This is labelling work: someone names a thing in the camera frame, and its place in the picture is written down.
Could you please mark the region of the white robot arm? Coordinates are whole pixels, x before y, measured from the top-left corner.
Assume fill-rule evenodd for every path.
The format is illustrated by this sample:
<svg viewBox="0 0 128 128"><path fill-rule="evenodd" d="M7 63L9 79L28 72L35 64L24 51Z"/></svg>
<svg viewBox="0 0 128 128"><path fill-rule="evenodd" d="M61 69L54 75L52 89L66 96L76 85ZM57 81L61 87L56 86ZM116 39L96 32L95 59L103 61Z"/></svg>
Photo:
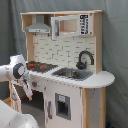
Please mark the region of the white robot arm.
<svg viewBox="0 0 128 128"><path fill-rule="evenodd" d="M29 84L29 72L22 54L10 57L10 63L0 66L0 82L9 82L12 106L0 100L0 128L39 128L35 118L21 111L21 100L15 89L21 86L29 100L32 90Z"/></svg>

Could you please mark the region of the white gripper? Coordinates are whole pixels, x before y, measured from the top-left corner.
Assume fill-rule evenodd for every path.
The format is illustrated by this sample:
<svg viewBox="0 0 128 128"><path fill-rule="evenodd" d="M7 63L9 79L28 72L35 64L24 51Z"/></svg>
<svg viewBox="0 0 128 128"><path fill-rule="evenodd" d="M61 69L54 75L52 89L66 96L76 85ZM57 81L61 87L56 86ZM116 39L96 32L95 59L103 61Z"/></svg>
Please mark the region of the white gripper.
<svg viewBox="0 0 128 128"><path fill-rule="evenodd" d="M32 100L32 90L28 81L28 77L23 75L19 80L18 83L23 87L26 96L28 97L29 100Z"/></svg>

